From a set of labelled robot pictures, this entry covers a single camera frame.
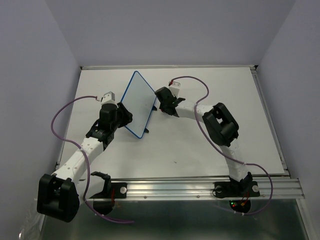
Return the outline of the blue-edged small whiteboard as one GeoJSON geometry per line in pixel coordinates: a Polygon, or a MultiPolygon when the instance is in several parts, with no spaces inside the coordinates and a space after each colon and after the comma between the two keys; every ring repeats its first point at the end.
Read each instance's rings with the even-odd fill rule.
{"type": "Polygon", "coordinates": [[[132,114],[132,122],[125,127],[138,139],[148,132],[156,99],[154,89],[138,71],[134,71],[120,101],[132,114]]]}

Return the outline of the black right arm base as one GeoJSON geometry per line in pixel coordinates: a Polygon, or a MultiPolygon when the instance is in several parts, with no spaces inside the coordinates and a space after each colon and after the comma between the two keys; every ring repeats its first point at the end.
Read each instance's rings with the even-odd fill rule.
{"type": "Polygon", "coordinates": [[[257,198],[261,195],[258,183],[253,181],[250,172],[240,181],[230,177],[229,181],[216,181],[213,184],[213,196],[218,199],[232,198],[229,200],[231,209],[244,215],[248,214],[251,209],[250,197],[257,198]]]}

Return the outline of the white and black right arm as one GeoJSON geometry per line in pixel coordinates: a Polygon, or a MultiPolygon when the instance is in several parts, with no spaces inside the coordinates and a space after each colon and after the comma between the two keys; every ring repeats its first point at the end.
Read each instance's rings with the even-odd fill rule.
{"type": "Polygon", "coordinates": [[[216,105],[201,105],[184,98],[173,95],[167,87],[155,91],[160,102],[159,109],[178,118],[195,120],[198,126],[205,125],[208,133],[205,135],[211,143],[214,143],[221,150],[229,170],[231,192],[235,195],[242,195],[248,190],[248,183],[244,180],[244,164],[238,160],[241,157],[237,138],[239,136],[239,125],[223,103],[216,105]]]}

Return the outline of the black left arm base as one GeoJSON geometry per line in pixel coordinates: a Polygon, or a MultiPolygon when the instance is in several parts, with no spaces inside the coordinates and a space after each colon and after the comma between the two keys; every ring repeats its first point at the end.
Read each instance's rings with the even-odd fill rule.
{"type": "Polygon", "coordinates": [[[114,209],[116,200],[127,198],[128,184],[123,181],[113,181],[111,176],[99,171],[90,174],[93,180],[101,181],[90,183],[86,198],[92,201],[93,209],[101,215],[108,215],[114,209]]]}

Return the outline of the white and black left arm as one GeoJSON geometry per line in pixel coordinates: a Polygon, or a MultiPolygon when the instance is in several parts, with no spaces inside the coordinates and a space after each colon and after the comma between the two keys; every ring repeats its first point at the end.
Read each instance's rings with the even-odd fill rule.
{"type": "Polygon", "coordinates": [[[65,165],[40,178],[37,212],[67,223],[71,222],[81,204],[81,197],[76,188],[81,176],[90,172],[91,163],[110,145],[116,130],[132,120],[133,115],[121,102],[102,104],[98,120],[85,135],[82,144],[76,144],[77,150],[65,165]]]}

